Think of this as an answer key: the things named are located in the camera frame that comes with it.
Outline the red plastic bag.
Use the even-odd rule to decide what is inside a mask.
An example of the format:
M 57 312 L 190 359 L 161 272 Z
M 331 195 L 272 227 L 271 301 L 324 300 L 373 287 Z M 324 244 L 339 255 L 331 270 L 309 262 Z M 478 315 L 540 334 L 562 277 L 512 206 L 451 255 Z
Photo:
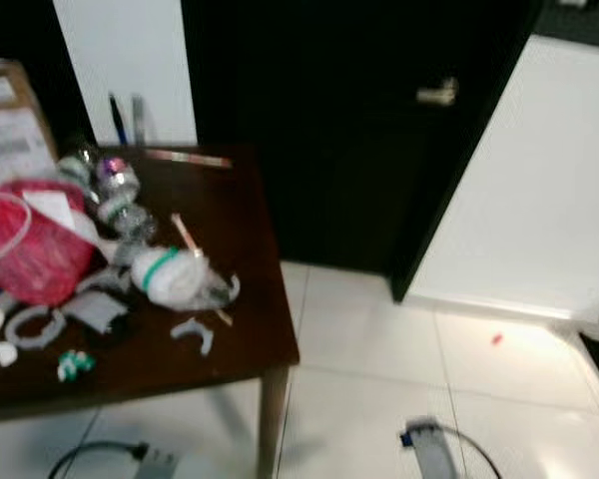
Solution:
M 73 295 L 96 247 L 26 204 L 22 192 L 66 193 L 85 211 L 81 188 L 68 180 L 15 178 L 0 183 L 0 290 L 32 305 L 58 305 Z

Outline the white paper sheet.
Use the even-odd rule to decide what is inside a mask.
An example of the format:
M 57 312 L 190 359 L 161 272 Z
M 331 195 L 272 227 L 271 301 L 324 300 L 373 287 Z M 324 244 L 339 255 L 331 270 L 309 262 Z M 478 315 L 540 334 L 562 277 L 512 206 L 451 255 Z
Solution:
M 92 243 L 102 255 L 112 261 L 114 254 L 118 251 L 115 241 L 103 239 L 99 236 L 93 219 L 85 212 L 73 210 L 66 193 L 59 191 L 26 191 L 22 192 L 26 204 L 32 209 L 38 210 L 41 215 L 47 216 L 59 227 L 71 230 L 77 237 Z

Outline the cardboard box with label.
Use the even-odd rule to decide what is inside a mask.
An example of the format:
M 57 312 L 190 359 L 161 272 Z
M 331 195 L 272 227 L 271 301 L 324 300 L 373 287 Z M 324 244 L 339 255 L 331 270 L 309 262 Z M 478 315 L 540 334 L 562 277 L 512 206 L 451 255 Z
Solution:
M 49 172 L 57 147 L 26 70 L 0 59 L 0 177 Z

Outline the clear bottle with green label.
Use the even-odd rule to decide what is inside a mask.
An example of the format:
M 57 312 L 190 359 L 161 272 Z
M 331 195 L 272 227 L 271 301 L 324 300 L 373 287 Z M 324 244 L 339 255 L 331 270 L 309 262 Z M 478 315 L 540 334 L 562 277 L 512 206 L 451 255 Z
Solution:
M 56 168 L 63 177 L 70 178 L 77 186 L 86 191 L 93 191 L 96 165 L 99 160 L 99 152 L 93 148 L 77 148 L 71 154 L 64 155 L 61 160 L 58 160 Z

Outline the grey plastic wrapper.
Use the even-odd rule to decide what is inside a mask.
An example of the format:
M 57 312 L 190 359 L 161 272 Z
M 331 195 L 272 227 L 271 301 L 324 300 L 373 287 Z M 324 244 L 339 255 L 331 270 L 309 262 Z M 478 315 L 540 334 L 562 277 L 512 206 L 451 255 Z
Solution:
M 109 334 L 114 329 L 114 320 L 128 313 L 128 306 L 107 292 L 88 290 L 73 296 L 61 307 L 61 311 L 79 319 L 96 333 Z

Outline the small green white wrapper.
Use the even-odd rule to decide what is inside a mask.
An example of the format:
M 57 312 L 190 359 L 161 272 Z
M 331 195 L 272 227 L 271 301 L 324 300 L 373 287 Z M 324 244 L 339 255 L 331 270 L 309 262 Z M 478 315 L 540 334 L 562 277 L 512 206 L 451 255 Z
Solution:
M 58 382 L 75 382 L 80 375 L 88 373 L 95 368 L 96 359 L 89 352 L 76 350 L 64 351 L 58 356 L 56 375 Z

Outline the blue pen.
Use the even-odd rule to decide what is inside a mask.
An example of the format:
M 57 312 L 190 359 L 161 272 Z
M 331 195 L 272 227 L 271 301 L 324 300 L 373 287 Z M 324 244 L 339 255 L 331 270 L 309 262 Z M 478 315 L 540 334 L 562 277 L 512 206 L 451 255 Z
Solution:
M 120 101 L 114 93 L 108 93 L 108 102 L 111 106 L 111 120 L 114 127 L 114 132 L 118 138 L 118 145 L 128 146 L 128 132 L 126 128 L 125 116 L 123 116 Z

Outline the white bottle with green band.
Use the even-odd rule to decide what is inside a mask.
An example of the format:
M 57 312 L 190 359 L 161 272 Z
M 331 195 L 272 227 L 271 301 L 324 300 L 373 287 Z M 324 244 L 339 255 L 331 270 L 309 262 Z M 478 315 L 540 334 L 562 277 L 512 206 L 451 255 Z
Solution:
M 149 247 L 130 264 L 132 282 L 151 302 L 172 310 L 199 311 L 230 305 L 241 291 L 240 279 L 216 273 L 202 252 Z

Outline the thin wooden stick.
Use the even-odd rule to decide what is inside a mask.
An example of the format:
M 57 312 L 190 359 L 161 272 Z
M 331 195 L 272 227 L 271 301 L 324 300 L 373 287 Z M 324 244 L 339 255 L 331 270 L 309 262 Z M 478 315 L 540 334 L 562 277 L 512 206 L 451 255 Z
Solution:
M 193 252 L 195 256 L 204 256 L 203 250 L 199 247 L 199 244 L 195 241 L 195 239 L 192 238 L 189 229 L 186 228 L 184 219 L 181 218 L 181 215 L 177 214 L 177 212 L 173 212 L 169 216 L 169 218 L 171 218 L 172 224 L 175 225 L 175 228 L 178 230 L 178 233 L 180 233 L 180 236 L 184 241 L 185 246 L 188 247 L 189 250 Z M 217 309 L 216 314 L 223 321 L 223 323 L 229 325 L 230 327 L 233 327 L 233 319 L 229 314 L 227 314 L 225 310 Z

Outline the striped flat stick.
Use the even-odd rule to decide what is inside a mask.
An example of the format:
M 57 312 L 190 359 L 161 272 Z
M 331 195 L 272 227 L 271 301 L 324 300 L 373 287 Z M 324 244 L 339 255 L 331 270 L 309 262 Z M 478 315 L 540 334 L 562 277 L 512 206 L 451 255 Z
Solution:
M 149 157 L 154 157 L 154 159 L 172 161 L 172 163 L 186 163 L 217 169 L 231 169 L 233 167 L 232 161 L 227 159 L 227 157 L 187 154 L 187 152 L 162 150 L 162 148 L 145 148 L 144 154 Z

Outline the small white curved scrap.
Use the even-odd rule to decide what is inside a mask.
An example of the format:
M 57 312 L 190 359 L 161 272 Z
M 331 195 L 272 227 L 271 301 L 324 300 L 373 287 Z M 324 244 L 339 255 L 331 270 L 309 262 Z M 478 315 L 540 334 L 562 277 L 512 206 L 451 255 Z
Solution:
M 216 339 L 216 333 L 207 325 L 200 323 L 194 316 L 190 316 L 185 322 L 175 325 L 169 332 L 169 336 L 172 339 L 180 339 L 186 336 L 197 337 L 200 340 L 199 353 L 202 357 L 210 355 L 210 351 L 214 347 L 214 339 Z

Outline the dark wooden table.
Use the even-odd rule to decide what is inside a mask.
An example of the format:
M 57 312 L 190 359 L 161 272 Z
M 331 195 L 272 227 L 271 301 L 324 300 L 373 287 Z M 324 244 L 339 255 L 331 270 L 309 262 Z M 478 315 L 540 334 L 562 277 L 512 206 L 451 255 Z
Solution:
M 213 350 L 202 357 L 197 339 L 169 336 L 184 322 L 183 314 L 132 292 L 121 341 L 100 347 L 89 341 L 84 328 L 73 325 L 47 350 L 22 354 L 15 364 L 0 366 L 0 423 L 255 379 L 262 392 L 254 474 L 256 479 L 272 479 L 285 425 L 288 374 L 299 364 L 300 353 L 253 151 L 196 148 L 196 154 L 227 157 L 233 163 L 231 169 L 217 169 L 154 159 L 144 150 L 108 147 L 105 155 L 123 157 L 134 166 L 143 187 L 141 204 L 160 219 L 180 214 L 213 268 L 239 276 L 242 292 L 226 309 L 233 327 L 212 314 L 201 316 L 216 333 Z M 58 382 L 58 356 L 72 348 L 93 355 L 95 368 L 75 382 Z

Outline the black door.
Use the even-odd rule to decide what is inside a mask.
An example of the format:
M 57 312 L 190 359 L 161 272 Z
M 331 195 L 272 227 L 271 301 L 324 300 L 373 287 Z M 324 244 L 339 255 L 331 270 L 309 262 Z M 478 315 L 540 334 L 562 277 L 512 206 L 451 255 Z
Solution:
M 253 151 L 282 257 L 404 300 L 545 0 L 180 5 L 198 141 Z

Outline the white cabinet panel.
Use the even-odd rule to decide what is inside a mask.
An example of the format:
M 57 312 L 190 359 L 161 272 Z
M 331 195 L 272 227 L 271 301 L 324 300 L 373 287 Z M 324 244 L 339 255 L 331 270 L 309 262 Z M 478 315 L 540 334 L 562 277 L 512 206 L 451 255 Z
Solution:
M 407 297 L 599 319 L 599 47 L 529 37 Z

